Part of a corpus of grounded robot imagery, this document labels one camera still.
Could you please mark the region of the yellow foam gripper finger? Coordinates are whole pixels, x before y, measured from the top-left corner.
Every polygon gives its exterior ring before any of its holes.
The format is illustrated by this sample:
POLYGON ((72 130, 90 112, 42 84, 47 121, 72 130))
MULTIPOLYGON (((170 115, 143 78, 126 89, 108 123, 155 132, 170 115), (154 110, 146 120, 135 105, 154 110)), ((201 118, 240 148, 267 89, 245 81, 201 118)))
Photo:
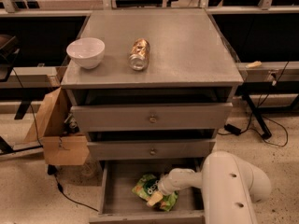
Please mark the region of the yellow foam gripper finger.
POLYGON ((152 207, 163 198, 163 194, 160 191, 155 191, 149 198, 147 206, 152 207))

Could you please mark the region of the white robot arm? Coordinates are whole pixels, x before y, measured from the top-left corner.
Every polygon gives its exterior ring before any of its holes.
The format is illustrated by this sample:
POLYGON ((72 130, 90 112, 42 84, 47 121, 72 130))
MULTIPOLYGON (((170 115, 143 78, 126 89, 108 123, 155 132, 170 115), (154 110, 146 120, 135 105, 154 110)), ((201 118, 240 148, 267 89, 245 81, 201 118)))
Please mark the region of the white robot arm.
POLYGON ((258 224, 253 205, 266 201, 272 191, 262 169, 231 153, 216 151, 206 157, 199 172, 175 168, 162 176, 148 205, 187 188, 201 190, 206 224, 258 224))

